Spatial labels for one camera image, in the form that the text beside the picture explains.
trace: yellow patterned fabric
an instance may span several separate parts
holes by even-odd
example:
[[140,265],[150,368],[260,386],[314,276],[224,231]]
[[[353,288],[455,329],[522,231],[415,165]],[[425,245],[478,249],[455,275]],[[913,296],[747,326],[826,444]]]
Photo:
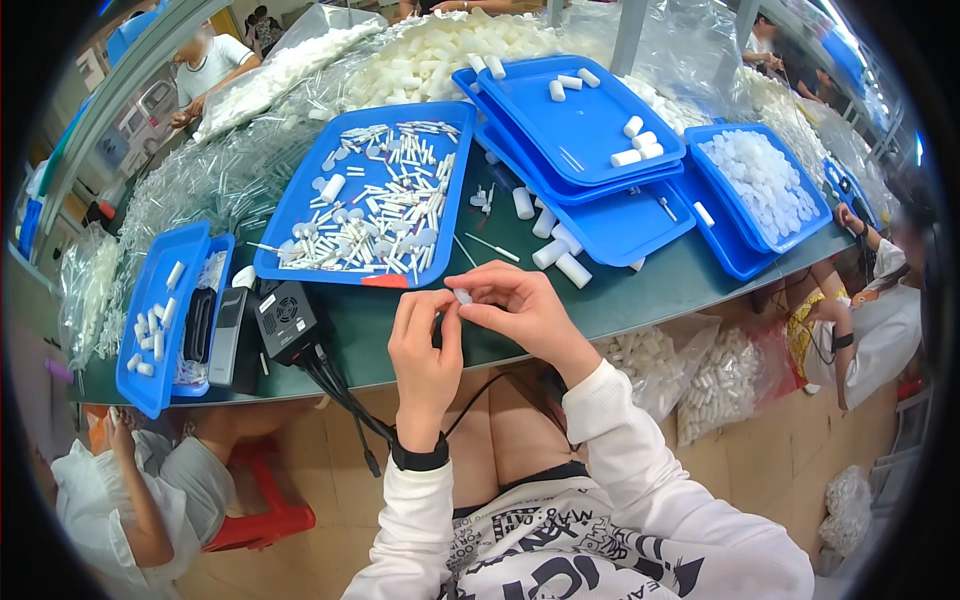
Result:
[[[794,366],[797,368],[797,375],[802,379],[806,379],[804,361],[806,360],[806,351],[810,348],[810,332],[813,329],[812,324],[804,325],[804,319],[810,314],[810,309],[813,308],[813,305],[824,298],[824,293],[817,290],[811,294],[810,298],[806,299],[803,304],[798,306],[797,310],[793,311],[793,314],[790,315],[790,318],[787,319],[786,322],[786,347],[790,352],[790,356],[793,358]],[[850,298],[847,294],[847,288],[841,287],[837,290],[837,293],[833,295],[834,300],[839,298]]]

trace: green workbench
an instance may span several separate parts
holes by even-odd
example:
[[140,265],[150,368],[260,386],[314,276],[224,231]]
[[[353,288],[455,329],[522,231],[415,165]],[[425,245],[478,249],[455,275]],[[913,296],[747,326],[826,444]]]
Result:
[[[469,205],[469,197],[477,185],[490,189],[491,168],[483,152],[474,144],[464,177],[457,231],[469,231],[521,257],[520,268],[535,271],[531,255],[546,243],[532,232],[533,221],[516,217],[510,192],[497,186],[491,218]],[[497,165],[505,173],[503,165]],[[261,230],[244,233],[237,241],[230,269],[232,276],[253,260],[255,248],[246,241],[259,241]],[[492,250],[458,235],[477,264],[502,258]],[[578,290],[556,267],[546,270],[557,294],[564,302],[570,319],[589,339],[600,338],[648,324],[667,321],[685,313],[701,310],[724,300],[745,294],[782,276],[797,272],[814,262],[840,252],[852,244],[850,235],[830,223],[807,238],[751,281],[739,281],[727,275],[698,229],[693,229],[647,257],[639,272],[630,268],[599,265],[584,252],[578,256],[593,273],[593,280]],[[456,247],[450,256],[445,276],[458,275],[471,268],[467,258]],[[353,285],[308,284],[323,298],[336,330],[336,359],[344,370],[349,385],[366,388],[395,380],[387,340],[394,324],[394,314],[401,290]],[[443,278],[429,288],[443,286]],[[525,352],[512,341],[464,322],[464,364],[485,367],[510,363],[525,357]],[[100,360],[92,356],[79,377],[81,386],[69,388],[68,399],[76,402],[127,404],[114,385],[116,357]],[[257,402],[314,396],[321,389],[296,367],[283,367],[268,362],[270,375],[260,374],[254,396],[238,395],[221,388],[211,388],[202,397],[176,397],[171,406],[197,406],[211,403]]]

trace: blue container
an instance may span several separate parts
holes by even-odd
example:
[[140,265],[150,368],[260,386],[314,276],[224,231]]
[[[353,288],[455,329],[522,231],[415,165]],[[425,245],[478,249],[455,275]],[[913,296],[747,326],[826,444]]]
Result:
[[[763,239],[763,236],[760,233],[759,224],[756,222],[754,215],[740,199],[740,195],[733,190],[730,182],[727,181],[727,178],[724,177],[723,173],[720,172],[720,169],[718,169],[717,166],[713,164],[709,158],[707,158],[707,155],[703,150],[700,149],[700,146],[698,146],[698,144],[710,141],[715,134],[732,132],[735,130],[762,133],[767,136],[767,140],[770,141],[771,146],[783,152],[787,162],[789,162],[790,165],[797,169],[797,171],[800,173],[800,186],[807,194],[810,195],[811,198],[813,198],[817,208],[820,210],[820,216],[815,216],[809,221],[801,221],[800,231],[796,233],[791,232],[790,235],[787,235],[786,237],[778,236],[778,242],[771,244],[767,242],[767,240]],[[756,250],[761,252],[772,251],[776,252],[777,254],[783,254],[805,240],[807,237],[816,233],[830,222],[830,208],[827,205],[827,201],[824,199],[823,194],[817,188],[816,183],[814,183],[810,178],[810,175],[806,173],[804,167],[802,164],[800,164],[797,158],[793,156],[793,153],[790,152],[790,149],[787,148],[786,145],[780,141],[780,138],[773,133],[773,130],[766,125],[760,123],[704,125],[703,127],[687,128],[684,134],[686,135],[686,139],[690,142],[690,154],[703,168],[704,173],[706,173],[708,175],[708,179],[714,183],[721,196],[724,197],[729,205],[734,208],[735,215],[739,217],[739,220],[734,217],[734,221],[745,226],[746,230],[742,229],[744,233],[744,239]]]
[[[127,322],[117,356],[116,386],[124,398],[150,419],[156,419],[160,411],[170,404],[180,338],[183,336],[184,321],[190,310],[190,296],[197,287],[197,275],[200,274],[209,252],[209,233],[210,222],[200,221],[158,235],[147,252],[140,275],[133,286],[133,295],[127,309]],[[183,263],[183,273],[180,274],[177,287],[170,292],[167,290],[167,277],[177,261]],[[177,306],[170,328],[164,331],[163,360],[158,363],[151,350],[140,349],[133,326],[136,324],[137,314],[143,313],[146,316],[154,304],[166,306],[170,298],[177,301]],[[127,361],[138,352],[144,363],[154,366],[153,376],[127,371]]]
[[[216,252],[227,253],[227,259],[224,261],[224,271],[220,274],[220,285],[217,286],[217,302],[214,304],[214,308],[213,308],[213,319],[210,321],[211,323],[210,338],[207,345],[207,347],[210,350],[213,350],[213,326],[214,324],[217,323],[217,315],[220,313],[220,302],[219,302],[220,293],[223,292],[225,288],[227,288],[227,282],[229,281],[229,274],[230,274],[230,260],[233,258],[233,246],[235,244],[236,244],[236,240],[233,237],[232,233],[223,233],[213,238],[212,240],[210,240],[210,248],[209,250],[206,251],[206,256],[204,256],[204,260],[207,260],[210,256],[212,256]],[[184,332],[180,336],[181,338],[183,335],[186,335],[185,329],[186,327],[184,328]],[[179,354],[180,341],[177,341],[176,344],[168,348],[171,351],[175,351],[177,354]],[[174,367],[173,373],[176,374],[176,372],[177,372],[177,368]],[[198,385],[174,385],[173,388],[171,389],[171,394],[173,396],[198,397],[206,394],[207,390],[209,389],[210,389],[210,384],[207,381]]]
[[[527,180],[519,161],[511,150],[498,145],[495,134],[490,123],[478,125],[475,133],[519,178]],[[695,224],[690,209],[670,180],[643,185],[639,194],[622,190],[575,206],[557,204],[535,184],[531,189],[566,225],[590,258],[612,267],[626,267],[637,262],[690,231]],[[660,197],[666,198],[667,205],[677,217],[676,222],[658,202]]]
[[[540,148],[562,178],[573,185],[595,186],[650,173],[686,154],[683,141],[629,87],[593,60],[574,55],[519,60],[503,65],[506,79],[495,80],[490,69],[477,76],[480,88]],[[600,85],[566,90],[564,102],[550,99],[549,83],[558,75],[577,77],[586,68]],[[623,127],[632,116],[643,119],[663,155],[623,167],[610,164],[612,154],[631,150]]]
[[[691,156],[684,158],[684,174],[672,179],[671,183],[696,217],[697,227],[704,234],[724,271],[741,281],[749,281],[780,257],[775,252],[757,252],[744,242],[729,205],[717,193],[716,186]],[[712,228],[707,227],[707,223],[693,207],[694,203],[698,202],[713,219]]]
[[[427,144],[434,147],[433,156],[442,160],[450,153],[457,153],[446,190],[446,204],[444,212],[438,215],[440,230],[437,232],[437,248],[434,250],[433,262],[429,269],[418,274],[415,282],[413,272],[400,277],[396,274],[384,276],[369,273],[345,273],[340,271],[313,271],[304,269],[280,269],[279,257],[275,252],[257,250],[253,257],[253,268],[257,276],[266,279],[293,279],[296,281],[316,281],[320,283],[346,283],[351,285],[374,285],[380,287],[421,287],[439,277],[446,269],[450,260],[450,249],[453,244],[453,230],[457,225],[457,208],[460,204],[460,192],[464,183],[464,171],[467,168],[470,140],[473,138],[473,124],[476,121],[476,108],[466,102],[430,102],[391,107],[366,108],[345,112],[326,124],[324,130],[317,137],[310,151],[303,158],[297,173],[290,180],[283,197],[276,207],[274,216],[270,219],[267,229],[263,233],[261,242],[277,248],[286,240],[293,239],[291,229],[297,223],[310,221],[316,209],[310,210],[310,201],[320,194],[312,187],[313,180],[323,177],[329,180],[334,174],[347,175],[347,167],[363,167],[365,177],[346,177],[347,183],[337,196],[340,201],[356,198],[364,191],[364,184],[383,185],[390,180],[383,162],[370,160],[364,153],[350,152],[347,157],[336,161],[333,170],[325,172],[321,165],[326,161],[331,151],[340,148],[340,133],[357,127],[370,125],[393,126],[402,121],[444,121],[460,130],[457,143],[446,134],[421,133],[420,139],[426,139]],[[326,212],[332,206],[321,210]],[[347,210],[362,208],[364,216],[370,213],[365,201],[358,204],[347,202]]]
[[498,145],[509,148],[516,157],[516,160],[522,165],[528,177],[538,183],[544,194],[554,199],[557,204],[582,204],[598,198],[609,196],[613,192],[649,183],[650,181],[663,180],[668,177],[678,175],[684,171],[679,160],[667,163],[652,173],[643,173],[625,180],[598,185],[596,187],[583,187],[581,185],[571,185],[564,180],[557,170],[553,168],[543,153],[537,148],[530,138],[516,126],[513,119],[507,116],[502,108],[491,100],[487,92],[481,90],[480,93],[470,89],[470,84],[476,82],[476,72],[473,69],[460,69],[454,71],[450,78],[459,85],[469,96],[470,100],[488,116],[490,123],[494,125],[495,132],[490,135],[496,135],[499,140]]

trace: black wristwatch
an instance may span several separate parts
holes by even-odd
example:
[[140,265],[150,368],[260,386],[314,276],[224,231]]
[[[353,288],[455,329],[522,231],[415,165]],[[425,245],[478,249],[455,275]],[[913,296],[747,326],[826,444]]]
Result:
[[433,446],[432,452],[411,452],[402,445],[396,434],[396,427],[392,427],[394,433],[391,452],[394,455],[394,463],[400,470],[434,470],[446,465],[450,458],[450,445],[446,442],[444,432],[440,433],[437,445]]
[[847,335],[841,335],[840,337],[833,338],[833,349],[834,354],[837,353],[837,350],[846,348],[847,346],[852,346],[853,344],[853,334],[848,333]]

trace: red stool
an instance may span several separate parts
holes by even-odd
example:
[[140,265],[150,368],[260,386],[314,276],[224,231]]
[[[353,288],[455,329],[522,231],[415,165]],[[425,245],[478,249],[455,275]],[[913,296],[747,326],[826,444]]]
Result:
[[301,531],[313,529],[317,519],[309,506],[291,506],[283,498],[265,455],[278,453],[279,447],[273,438],[267,437],[250,444],[241,444],[230,454],[229,465],[246,465],[253,473],[260,493],[267,501],[270,512],[262,515],[226,517],[216,537],[204,552],[219,552],[233,548],[264,548],[275,541]]

